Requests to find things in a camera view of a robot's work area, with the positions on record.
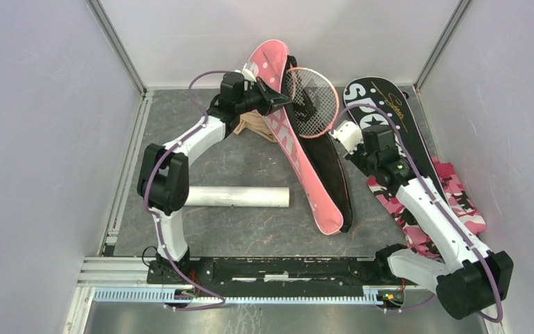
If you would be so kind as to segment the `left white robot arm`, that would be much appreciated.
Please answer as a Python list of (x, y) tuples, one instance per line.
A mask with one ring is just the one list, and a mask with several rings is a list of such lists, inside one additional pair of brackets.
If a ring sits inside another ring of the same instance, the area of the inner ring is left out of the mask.
[(145, 148), (138, 178), (138, 194), (154, 220), (157, 260), (173, 283), (185, 282), (191, 274), (189, 247), (184, 239), (182, 209), (190, 193), (191, 164), (215, 144), (226, 139), (241, 115), (257, 111), (268, 116), (291, 103), (262, 78), (247, 79), (239, 72), (220, 71), (220, 90), (202, 117), (184, 134), (164, 145)]

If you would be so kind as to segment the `black SPORT racket bag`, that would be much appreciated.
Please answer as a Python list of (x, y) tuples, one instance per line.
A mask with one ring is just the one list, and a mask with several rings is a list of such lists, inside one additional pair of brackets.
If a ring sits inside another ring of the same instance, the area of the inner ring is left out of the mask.
[(390, 80), (362, 77), (343, 93), (345, 121), (362, 129), (370, 173), (417, 218), (441, 216), (446, 196), (407, 95)]

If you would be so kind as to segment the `pink frame badminton racket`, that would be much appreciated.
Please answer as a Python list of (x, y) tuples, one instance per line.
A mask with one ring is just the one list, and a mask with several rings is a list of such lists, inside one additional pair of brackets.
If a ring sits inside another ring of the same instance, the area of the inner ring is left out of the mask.
[(285, 72), (299, 136), (316, 138), (333, 128), (339, 114), (339, 96), (330, 80), (306, 67)]

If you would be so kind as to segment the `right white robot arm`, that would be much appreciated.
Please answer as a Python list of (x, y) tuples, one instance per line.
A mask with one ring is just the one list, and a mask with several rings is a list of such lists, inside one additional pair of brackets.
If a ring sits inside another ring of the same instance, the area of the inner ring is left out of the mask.
[(400, 139), (390, 126), (361, 129), (345, 122), (340, 132), (346, 158), (395, 195), (443, 259), (438, 262), (403, 246), (388, 246), (381, 252), (382, 260), (373, 266), (375, 278), (383, 284), (404, 278), (428, 289), (454, 319), (494, 305), (494, 321), (500, 322), (512, 258), (504, 251), (492, 251), (460, 221), (432, 180), (423, 177), (407, 151), (398, 147)]

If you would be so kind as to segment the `pink SPORT racket bag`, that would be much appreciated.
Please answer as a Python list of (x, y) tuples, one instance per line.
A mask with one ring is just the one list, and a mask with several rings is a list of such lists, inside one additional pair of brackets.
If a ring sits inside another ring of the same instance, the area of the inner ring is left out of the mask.
[[(284, 73), (297, 65), (287, 45), (270, 39), (261, 43), (248, 59), (256, 64), (254, 73), (272, 89), (288, 94)], [(317, 228), (325, 235), (348, 232), (353, 208), (345, 170), (329, 136), (303, 138), (290, 104), (264, 116), (309, 201)]]

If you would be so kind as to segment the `white shuttlecock tube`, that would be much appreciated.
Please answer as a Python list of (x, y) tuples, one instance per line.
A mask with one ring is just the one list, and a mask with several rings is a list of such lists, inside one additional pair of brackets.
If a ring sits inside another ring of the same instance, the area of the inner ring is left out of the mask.
[(192, 186), (185, 206), (289, 207), (288, 187)]

